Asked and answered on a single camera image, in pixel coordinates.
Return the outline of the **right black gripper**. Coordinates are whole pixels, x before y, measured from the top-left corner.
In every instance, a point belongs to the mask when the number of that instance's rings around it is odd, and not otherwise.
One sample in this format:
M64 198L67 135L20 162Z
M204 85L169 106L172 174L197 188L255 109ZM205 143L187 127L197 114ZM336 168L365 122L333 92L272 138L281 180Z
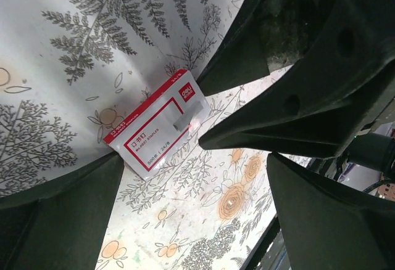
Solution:
M346 149L312 159L308 169L343 184L392 184L394 123L354 137L380 124L394 100L394 0L318 0L317 12L304 56L199 145L310 158Z

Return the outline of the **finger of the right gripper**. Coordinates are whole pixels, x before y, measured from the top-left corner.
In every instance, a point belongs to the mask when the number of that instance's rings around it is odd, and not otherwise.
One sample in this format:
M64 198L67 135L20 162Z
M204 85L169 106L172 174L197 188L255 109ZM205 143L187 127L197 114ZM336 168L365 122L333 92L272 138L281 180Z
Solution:
M244 0L197 83L205 96L294 64L317 35L318 0Z

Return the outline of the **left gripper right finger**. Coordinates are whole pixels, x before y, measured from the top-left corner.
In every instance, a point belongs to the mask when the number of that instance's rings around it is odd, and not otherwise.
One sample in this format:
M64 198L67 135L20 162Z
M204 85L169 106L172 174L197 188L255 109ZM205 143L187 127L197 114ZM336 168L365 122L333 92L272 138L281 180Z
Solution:
M292 269L394 269L394 202L278 153L267 175Z

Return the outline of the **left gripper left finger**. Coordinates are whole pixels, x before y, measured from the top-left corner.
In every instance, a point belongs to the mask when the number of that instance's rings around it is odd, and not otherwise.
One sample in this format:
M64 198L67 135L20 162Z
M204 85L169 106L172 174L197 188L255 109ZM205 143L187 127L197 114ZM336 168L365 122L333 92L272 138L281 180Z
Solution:
M94 269L123 169L112 152L1 198L1 269Z

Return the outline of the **red staple box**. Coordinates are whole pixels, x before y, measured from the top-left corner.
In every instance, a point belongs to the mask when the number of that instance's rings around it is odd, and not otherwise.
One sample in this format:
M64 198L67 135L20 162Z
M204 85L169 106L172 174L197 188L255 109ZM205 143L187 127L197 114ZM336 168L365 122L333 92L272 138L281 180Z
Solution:
M142 180L158 170L207 118L210 106L189 70L170 77L105 138Z

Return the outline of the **orange plastic basket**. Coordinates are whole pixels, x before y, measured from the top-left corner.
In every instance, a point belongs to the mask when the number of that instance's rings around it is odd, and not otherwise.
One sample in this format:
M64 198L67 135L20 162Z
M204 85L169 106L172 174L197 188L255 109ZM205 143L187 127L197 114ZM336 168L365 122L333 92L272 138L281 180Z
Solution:
M395 185L394 184L385 184L378 188L377 190L380 198L395 201Z

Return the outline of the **floral table mat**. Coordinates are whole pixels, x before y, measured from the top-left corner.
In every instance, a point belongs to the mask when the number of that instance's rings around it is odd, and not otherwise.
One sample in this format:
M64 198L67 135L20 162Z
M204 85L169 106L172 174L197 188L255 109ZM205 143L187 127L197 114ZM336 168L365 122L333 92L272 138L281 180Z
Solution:
M104 138L181 69L198 77L244 0L1 0L1 198L115 152ZM267 153L198 139L291 65L205 96L152 179L124 163L94 269L240 269L275 215Z

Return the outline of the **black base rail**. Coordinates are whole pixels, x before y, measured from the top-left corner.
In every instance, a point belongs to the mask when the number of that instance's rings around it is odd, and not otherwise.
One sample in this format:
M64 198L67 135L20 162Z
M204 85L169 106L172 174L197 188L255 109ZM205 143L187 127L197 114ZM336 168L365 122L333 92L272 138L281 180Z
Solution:
M240 270L289 270L291 265L278 216L271 220Z

